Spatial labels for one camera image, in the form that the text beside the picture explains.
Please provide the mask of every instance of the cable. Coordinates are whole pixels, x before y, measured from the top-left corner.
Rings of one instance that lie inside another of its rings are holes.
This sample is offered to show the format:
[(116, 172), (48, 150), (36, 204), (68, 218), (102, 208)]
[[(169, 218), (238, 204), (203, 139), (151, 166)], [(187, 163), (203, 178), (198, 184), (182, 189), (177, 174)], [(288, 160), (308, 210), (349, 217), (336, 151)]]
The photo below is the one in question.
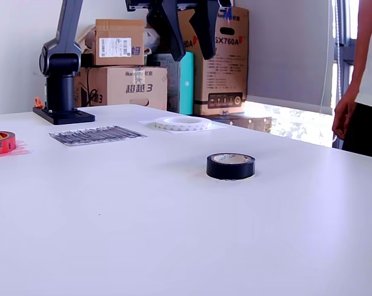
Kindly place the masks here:
[(86, 106), (82, 106), (82, 107), (91, 107), (92, 106), (92, 101), (94, 100), (94, 98), (96, 97), (97, 93), (98, 93), (98, 90), (96, 89), (92, 89), (92, 91), (90, 92), (90, 87), (89, 87), (89, 74), (90, 74), (90, 70), (92, 70), (93, 68), (89, 68), (88, 71), (87, 71), (87, 75), (86, 75), (86, 84), (87, 84), (87, 103), (86, 103)]
[(330, 29), (331, 27), (331, 1), (327, 0), (328, 3), (328, 21), (327, 21), (327, 57), (326, 57), (326, 71), (324, 75), (324, 85), (323, 85), (323, 95), (321, 96), (321, 102), (320, 102), (320, 114), (321, 110), (323, 108), (323, 103), (324, 103), (324, 97), (326, 94), (326, 85), (327, 85), (327, 74), (328, 74), (328, 62), (330, 61), (330, 39), (331, 39), (331, 34), (330, 34)]
[(341, 45), (339, 44), (339, 7), (338, 0), (335, 0), (335, 30), (336, 30), (336, 42), (338, 50), (338, 99), (342, 99), (342, 81), (341, 81)]

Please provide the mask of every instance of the window frame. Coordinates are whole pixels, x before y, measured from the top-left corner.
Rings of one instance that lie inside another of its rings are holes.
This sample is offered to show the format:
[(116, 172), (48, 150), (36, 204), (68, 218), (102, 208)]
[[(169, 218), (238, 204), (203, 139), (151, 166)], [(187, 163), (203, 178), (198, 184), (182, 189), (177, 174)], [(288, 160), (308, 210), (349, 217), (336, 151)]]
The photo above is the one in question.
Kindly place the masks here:
[[(337, 89), (337, 104), (339, 102), (338, 91), (341, 97), (347, 91), (350, 85), (350, 67), (354, 65), (354, 56), (356, 51), (357, 40), (352, 39), (350, 35), (350, 2), (349, 0), (338, 0), (338, 22), (339, 22), (339, 44), (336, 41), (335, 61), (341, 67), (341, 89)], [(337, 139), (333, 143), (334, 148), (340, 149), (343, 142)]]

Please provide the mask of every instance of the person's arm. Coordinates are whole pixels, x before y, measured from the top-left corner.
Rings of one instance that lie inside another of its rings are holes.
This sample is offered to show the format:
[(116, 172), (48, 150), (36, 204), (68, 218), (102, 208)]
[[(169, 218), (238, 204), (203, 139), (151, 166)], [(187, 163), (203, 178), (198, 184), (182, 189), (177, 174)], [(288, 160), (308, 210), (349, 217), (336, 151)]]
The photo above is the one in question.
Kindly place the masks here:
[(351, 88), (358, 93), (363, 79), (372, 35), (372, 0), (360, 0), (358, 35)]
[(358, 36), (356, 53), (354, 58), (354, 70), (352, 82), (342, 100), (335, 108), (333, 124), (334, 133), (345, 139), (347, 127), (356, 108), (356, 98), (360, 92), (360, 85), (363, 79), (370, 41), (372, 36), (372, 0), (360, 0), (358, 11)]

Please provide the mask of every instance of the teal box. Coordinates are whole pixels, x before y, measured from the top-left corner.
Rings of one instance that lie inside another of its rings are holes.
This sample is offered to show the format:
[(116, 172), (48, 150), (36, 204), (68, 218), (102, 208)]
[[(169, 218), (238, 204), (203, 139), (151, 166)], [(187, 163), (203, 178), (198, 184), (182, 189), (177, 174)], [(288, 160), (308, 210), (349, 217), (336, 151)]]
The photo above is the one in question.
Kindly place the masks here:
[(148, 66), (167, 68), (167, 110), (183, 115), (192, 115), (194, 102), (194, 54), (186, 52), (180, 62), (176, 62), (171, 54), (153, 54), (148, 56)]

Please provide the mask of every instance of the orange object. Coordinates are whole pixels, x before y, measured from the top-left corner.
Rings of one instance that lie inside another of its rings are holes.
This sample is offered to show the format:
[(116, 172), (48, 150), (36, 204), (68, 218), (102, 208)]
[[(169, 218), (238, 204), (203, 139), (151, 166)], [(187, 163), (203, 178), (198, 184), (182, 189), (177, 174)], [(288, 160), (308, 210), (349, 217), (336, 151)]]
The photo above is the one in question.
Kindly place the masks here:
[(15, 150), (15, 134), (8, 131), (0, 131), (0, 154), (5, 154)]
[(34, 100), (34, 106), (36, 108), (40, 108), (40, 109), (44, 108), (44, 105), (42, 104), (42, 101), (41, 101), (41, 99), (39, 97), (36, 97), (35, 98), (35, 100)]

